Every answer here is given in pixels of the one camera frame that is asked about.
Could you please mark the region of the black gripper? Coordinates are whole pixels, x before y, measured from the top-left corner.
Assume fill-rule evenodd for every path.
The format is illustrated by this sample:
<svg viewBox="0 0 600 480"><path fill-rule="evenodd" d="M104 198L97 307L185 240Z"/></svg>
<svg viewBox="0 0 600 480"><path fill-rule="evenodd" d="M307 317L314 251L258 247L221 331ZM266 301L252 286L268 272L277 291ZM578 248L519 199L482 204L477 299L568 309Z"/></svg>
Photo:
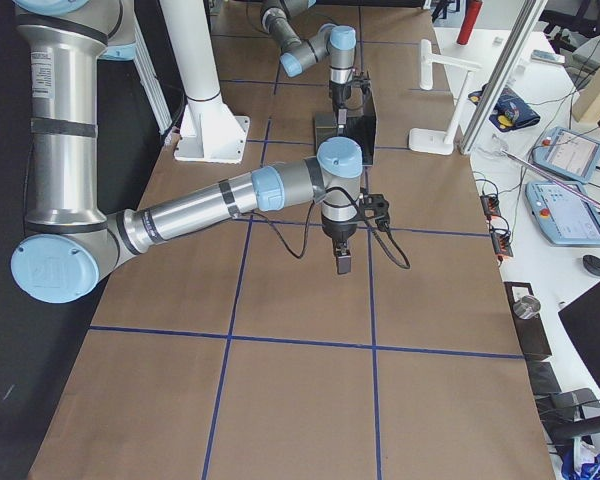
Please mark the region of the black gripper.
<svg viewBox="0 0 600 480"><path fill-rule="evenodd" d="M347 105L352 96L352 89L358 88L361 91L362 101L359 106L350 107ZM335 112L336 135L341 136L346 129L346 110L359 110L364 107L370 95L370 77L367 73L354 74L349 72L342 82L329 80L329 98L332 102L332 109Z"/></svg>
<svg viewBox="0 0 600 480"><path fill-rule="evenodd" d="M353 205L342 192L330 192L321 202L323 232L332 240L338 275L351 272L351 251L348 239L359 223L374 221L382 232L390 228L389 202L382 194L361 192Z"/></svg>

